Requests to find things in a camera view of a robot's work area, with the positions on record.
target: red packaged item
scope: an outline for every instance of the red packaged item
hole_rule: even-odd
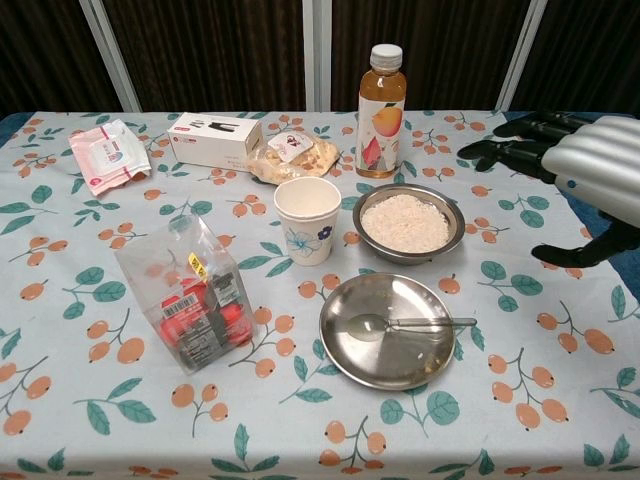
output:
[[[204,221],[181,217],[116,252],[145,316],[188,373],[253,336],[240,272]]]

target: flower print on cup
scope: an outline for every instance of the flower print on cup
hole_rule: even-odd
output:
[[[306,232],[294,232],[291,228],[284,235],[287,240],[287,246],[292,252],[296,252],[303,257],[309,257],[313,252],[320,250],[321,242],[313,238]]]
[[[333,227],[324,227],[322,230],[318,232],[318,240],[326,240],[331,236],[331,231]]]

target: floral tablecloth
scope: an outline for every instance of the floral tablecloth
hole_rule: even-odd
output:
[[[327,178],[344,201],[318,267],[287,258],[272,186],[176,161],[165,133],[176,113],[38,112],[0,149],[0,479],[638,475],[640,307],[607,262],[565,270],[529,254],[589,237],[554,187],[456,158],[502,114],[406,114],[393,181],[441,191],[467,221],[458,248],[416,267],[375,257],[353,231],[355,201],[385,183],[354,171],[353,113],[240,115],[266,136],[304,128],[338,145]],[[67,137],[115,118],[144,141],[153,174],[96,199]],[[252,345],[189,377],[113,255],[184,212],[239,263],[259,322]],[[323,299],[369,271],[408,275],[479,319],[429,385],[366,389],[327,358]]]

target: metal spoon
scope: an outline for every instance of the metal spoon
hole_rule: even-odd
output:
[[[473,327],[475,318],[433,317],[433,318],[385,318],[377,313],[363,313],[347,321],[347,332],[363,342],[379,339],[388,330],[401,330],[411,333],[435,333],[431,330],[404,330],[412,327]]]

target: dark curtain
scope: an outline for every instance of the dark curtain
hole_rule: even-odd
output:
[[[404,50],[407,109],[492,109],[528,0],[333,0],[331,107],[358,107],[371,47]]]
[[[301,0],[103,0],[143,110],[304,110]]]
[[[77,0],[0,1],[0,116],[119,111]]]
[[[640,115],[640,2],[550,0],[511,110]]]

